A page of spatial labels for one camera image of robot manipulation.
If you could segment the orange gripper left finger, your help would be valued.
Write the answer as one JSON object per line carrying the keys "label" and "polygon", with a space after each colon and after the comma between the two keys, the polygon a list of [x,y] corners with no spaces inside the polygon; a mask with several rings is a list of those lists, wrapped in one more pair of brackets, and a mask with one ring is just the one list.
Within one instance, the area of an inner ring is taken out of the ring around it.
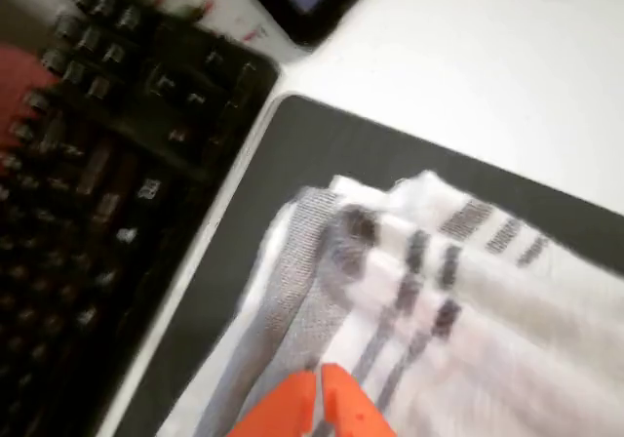
{"label": "orange gripper left finger", "polygon": [[312,430],[316,376],[288,375],[227,434],[228,437],[300,437]]}

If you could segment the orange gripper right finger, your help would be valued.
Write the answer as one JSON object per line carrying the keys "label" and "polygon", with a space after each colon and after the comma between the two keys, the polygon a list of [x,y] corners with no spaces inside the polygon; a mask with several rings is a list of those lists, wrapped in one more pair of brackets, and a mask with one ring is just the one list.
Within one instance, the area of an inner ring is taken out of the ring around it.
{"label": "orange gripper right finger", "polygon": [[359,383],[341,366],[321,369],[324,418],[335,437],[394,437],[396,433]]}

